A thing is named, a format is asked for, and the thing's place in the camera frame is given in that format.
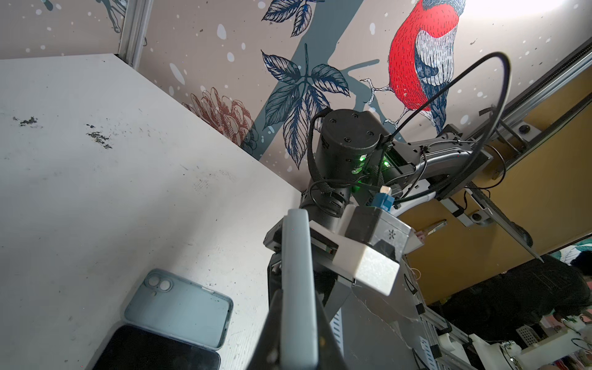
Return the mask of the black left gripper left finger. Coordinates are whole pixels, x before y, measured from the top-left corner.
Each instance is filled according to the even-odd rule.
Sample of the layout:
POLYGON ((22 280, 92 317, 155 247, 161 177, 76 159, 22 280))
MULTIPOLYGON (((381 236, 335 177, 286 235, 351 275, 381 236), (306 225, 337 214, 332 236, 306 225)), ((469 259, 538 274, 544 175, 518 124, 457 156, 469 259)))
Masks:
POLYGON ((280 369, 283 291, 278 289, 271 300, 248 370, 280 369))

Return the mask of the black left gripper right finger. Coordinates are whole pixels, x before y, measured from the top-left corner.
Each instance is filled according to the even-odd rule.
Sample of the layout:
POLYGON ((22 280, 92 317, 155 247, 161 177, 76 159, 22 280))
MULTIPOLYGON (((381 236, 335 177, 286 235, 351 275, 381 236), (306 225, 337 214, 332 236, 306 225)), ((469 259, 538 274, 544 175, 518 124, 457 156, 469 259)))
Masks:
POLYGON ((316 319, 318 327, 319 363, 318 370, 347 370, 339 345, 332 332, 329 320, 325 316, 322 303, 316 301, 316 319))

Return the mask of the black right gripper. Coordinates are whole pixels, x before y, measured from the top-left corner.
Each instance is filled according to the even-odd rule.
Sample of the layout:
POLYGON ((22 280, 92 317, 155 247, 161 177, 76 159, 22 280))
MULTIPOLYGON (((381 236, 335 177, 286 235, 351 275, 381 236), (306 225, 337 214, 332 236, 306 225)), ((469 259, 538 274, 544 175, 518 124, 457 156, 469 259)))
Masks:
POLYGON ((354 286, 391 295, 403 257, 416 246, 416 232, 395 217, 344 217, 332 231, 310 220, 314 288, 332 319, 354 286))

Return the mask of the phone black screen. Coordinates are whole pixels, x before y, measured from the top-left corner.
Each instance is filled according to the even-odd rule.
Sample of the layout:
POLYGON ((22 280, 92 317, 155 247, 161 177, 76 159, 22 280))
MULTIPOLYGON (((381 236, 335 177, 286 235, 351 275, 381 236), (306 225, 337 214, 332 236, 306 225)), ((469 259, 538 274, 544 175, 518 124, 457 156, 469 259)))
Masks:
POLYGON ((113 333, 93 368, 217 370, 220 364, 215 351, 124 325, 113 333))
POLYGON ((319 363, 316 295, 308 212, 291 209, 282 225, 283 369, 315 369, 319 363))

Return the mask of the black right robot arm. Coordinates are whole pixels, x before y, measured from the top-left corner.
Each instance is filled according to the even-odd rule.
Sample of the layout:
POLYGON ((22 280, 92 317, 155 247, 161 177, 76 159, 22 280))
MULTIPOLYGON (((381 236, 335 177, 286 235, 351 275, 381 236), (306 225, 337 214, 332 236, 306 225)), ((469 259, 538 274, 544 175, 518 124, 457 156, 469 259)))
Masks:
POLYGON ((285 83, 266 111, 288 127, 298 158, 309 163, 311 181, 300 207, 311 222, 314 286, 329 317, 347 299, 337 284, 362 282, 383 295, 392 291, 409 239, 396 228, 407 208, 446 199, 488 164, 485 147, 503 125, 510 87, 510 60, 495 52, 504 69, 498 104, 479 140, 463 140, 454 129, 414 143, 396 140, 372 114, 331 109, 291 62, 277 63, 285 83))

